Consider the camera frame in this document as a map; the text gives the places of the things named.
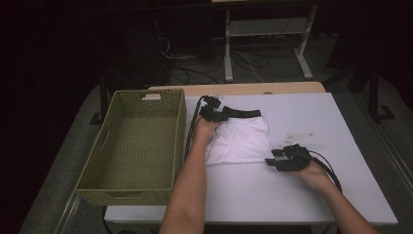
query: hand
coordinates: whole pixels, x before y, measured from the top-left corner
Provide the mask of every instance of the hand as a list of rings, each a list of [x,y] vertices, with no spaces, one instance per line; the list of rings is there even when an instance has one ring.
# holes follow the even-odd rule
[[[330,177],[328,177],[324,169],[315,162],[311,162],[309,166],[300,172],[290,172],[287,174],[300,177],[307,186],[319,193],[323,193],[325,190],[333,187],[335,188],[334,183],[331,181]]]
[[[208,141],[213,134],[213,131],[221,125],[221,123],[216,122],[209,122],[208,120],[204,119],[201,115],[197,116],[197,120],[195,122],[194,133],[192,134],[192,138],[194,140],[201,139]]]

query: woven basket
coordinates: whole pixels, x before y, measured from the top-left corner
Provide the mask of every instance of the woven basket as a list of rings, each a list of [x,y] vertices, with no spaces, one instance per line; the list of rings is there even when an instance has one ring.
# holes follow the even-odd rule
[[[185,122],[183,90],[116,92],[75,191],[97,206],[166,205]]]

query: white cloth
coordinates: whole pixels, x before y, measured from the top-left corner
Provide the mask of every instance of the white cloth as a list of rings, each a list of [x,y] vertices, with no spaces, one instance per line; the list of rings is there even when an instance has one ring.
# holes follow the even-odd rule
[[[267,121],[264,117],[230,118],[219,126],[206,148],[206,164],[265,163],[273,158]]]

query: white desk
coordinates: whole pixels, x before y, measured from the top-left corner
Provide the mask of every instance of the white desk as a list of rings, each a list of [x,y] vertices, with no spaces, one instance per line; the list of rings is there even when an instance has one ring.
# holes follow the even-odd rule
[[[197,97],[187,98],[187,126]],[[314,133],[302,143],[328,159],[344,194],[373,224],[397,223],[393,211],[368,169],[331,94],[226,96],[222,106],[260,109],[270,120],[274,148],[287,134]],[[296,177],[265,162],[207,167],[206,222],[315,224],[332,222],[321,197]],[[166,207],[110,206],[105,219],[114,222],[160,222]]]

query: person's right arm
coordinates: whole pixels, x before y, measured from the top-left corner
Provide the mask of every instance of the person's right arm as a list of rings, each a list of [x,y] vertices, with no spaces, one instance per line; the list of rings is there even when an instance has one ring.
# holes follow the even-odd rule
[[[299,176],[309,187],[315,189],[323,197],[343,234],[378,233],[316,163],[312,162],[300,172],[289,174]]]

